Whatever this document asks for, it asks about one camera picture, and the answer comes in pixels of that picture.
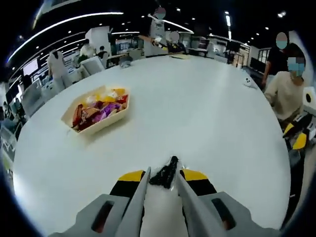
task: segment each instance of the black ceiling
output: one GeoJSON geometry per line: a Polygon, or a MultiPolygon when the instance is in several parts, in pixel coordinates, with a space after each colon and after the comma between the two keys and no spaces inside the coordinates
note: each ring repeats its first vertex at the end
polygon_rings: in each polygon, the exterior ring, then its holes
{"type": "MultiPolygon", "coordinates": [[[[19,35],[22,35],[24,40],[27,40],[32,35],[54,23],[89,13],[123,12],[124,14],[86,17],[54,27],[33,39],[12,57],[9,64],[6,64],[8,67],[6,76],[8,77],[12,74],[12,67],[18,68],[32,55],[51,43],[69,35],[86,32],[90,28],[98,27],[100,23],[103,26],[108,25],[113,28],[113,32],[128,29],[128,31],[140,31],[145,34],[148,32],[150,25],[147,14],[153,14],[159,4],[166,9],[165,20],[177,23],[193,31],[198,26],[204,26],[207,29],[210,27],[211,30],[208,30],[207,33],[223,37],[228,37],[228,27],[224,15],[224,11],[228,11],[232,22],[232,39],[244,43],[249,40],[251,41],[249,45],[254,45],[258,48],[269,47],[273,45],[275,36],[279,31],[293,30],[295,28],[295,17],[291,15],[293,9],[286,6],[286,3],[287,1],[285,0],[195,0],[187,1],[187,3],[183,0],[79,0],[43,14],[32,30],[33,19],[41,6],[41,1],[28,1],[23,5],[15,4],[15,9],[19,7],[23,8],[23,10],[15,18],[16,21],[14,23],[11,22],[10,26],[8,24],[5,26],[7,40],[5,41],[5,50],[2,52],[2,61],[5,62],[8,56],[23,43],[21,40],[18,40],[19,35]],[[283,10],[287,12],[287,15],[283,18],[278,18],[277,14],[283,10]]],[[[165,28],[170,28],[172,31],[184,31],[169,24],[165,24],[165,28]]],[[[72,42],[83,38],[84,34],[81,34],[67,41],[72,42]]],[[[54,47],[63,45],[65,45],[64,41],[61,41],[54,47]]],[[[47,54],[48,50],[51,49],[43,51],[43,54],[47,54]]]]}

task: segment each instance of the purple wrapper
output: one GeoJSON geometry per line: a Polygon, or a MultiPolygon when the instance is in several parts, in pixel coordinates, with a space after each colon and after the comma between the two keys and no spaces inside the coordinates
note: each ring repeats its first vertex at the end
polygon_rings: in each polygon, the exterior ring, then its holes
{"type": "Polygon", "coordinates": [[[106,107],[104,107],[100,113],[93,119],[94,122],[99,122],[103,119],[105,119],[109,114],[111,113],[112,110],[118,110],[119,105],[117,104],[109,104],[106,107]]]}

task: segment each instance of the beige sweater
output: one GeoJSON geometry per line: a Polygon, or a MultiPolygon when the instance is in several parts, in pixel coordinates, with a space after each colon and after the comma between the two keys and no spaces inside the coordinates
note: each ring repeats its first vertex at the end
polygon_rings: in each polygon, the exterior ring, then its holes
{"type": "Polygon", "coordinates": [[[264,94],[279,120],[286,120],[300,113],[304,87],[305,83],[295,85],[289,72],[278,72],[269,83],[264,94]]]}

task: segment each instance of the round table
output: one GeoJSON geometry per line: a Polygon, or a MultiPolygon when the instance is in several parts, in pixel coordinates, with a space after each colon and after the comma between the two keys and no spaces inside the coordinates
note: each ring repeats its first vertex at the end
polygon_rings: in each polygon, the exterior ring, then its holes
{"type": "Polygon", "coordinates": [[[171,155],[206,174],[218,192],[246,206],[253,221],[278,229],[290,193],[282,131],[249,75],[191,56],[142,59],[92,75],[56,95],[23,127],[13,165],[18,203],[44,234],[63,232],[76,214],[128,172],[162,166],[171,155]],[[60,120],[77,96],[101,85],[131,91],[129,115],[83,138],[60,120]]]}

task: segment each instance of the cardboard tray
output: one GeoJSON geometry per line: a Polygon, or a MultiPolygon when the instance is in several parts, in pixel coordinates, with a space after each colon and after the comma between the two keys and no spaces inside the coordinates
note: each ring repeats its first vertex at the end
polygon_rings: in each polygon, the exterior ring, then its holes
{"type": "MultiPolygon", "coordinates": [[[[108,88],[106,88],[105,86],[101,86],[99,88],[96,88],[92,91],[89,91],[79,97],[77,97],[69,106],[69,108],[65,111],[65,113],[63,114],[63,116],[61,117],[62,122],[64,122],[68,127],[70,127],[72,129],[72,125],[73,125],[73,116],[74,116],[74,112],[77,108],[77,106],[82,103],[82,101],[85,101],[87,97],[94,95],[94,94],[102,94],[103,92],[105,92],[108,88]]],[[[78,134],[82,134],[82,135],[92,135],[94,133],[96,133],[97,131],[100,131],[102,128],[107,127],[109,125],[111,125],[112,123],[119,121],[120,119],[124,118],[129,110],[129,97],[130,97],[130,93],[127,89],[125,89],[125,93],[128,94],[128,99],[127,99],[127,107],[126,109],[119,111],[118,113],[109,116],[108,118],[99,121],[97,123],[95,123],[94,125],[86,128],[85,130],[82,131],[76,131],[73,129],[73,131],[77,132],[78,134]]]]}

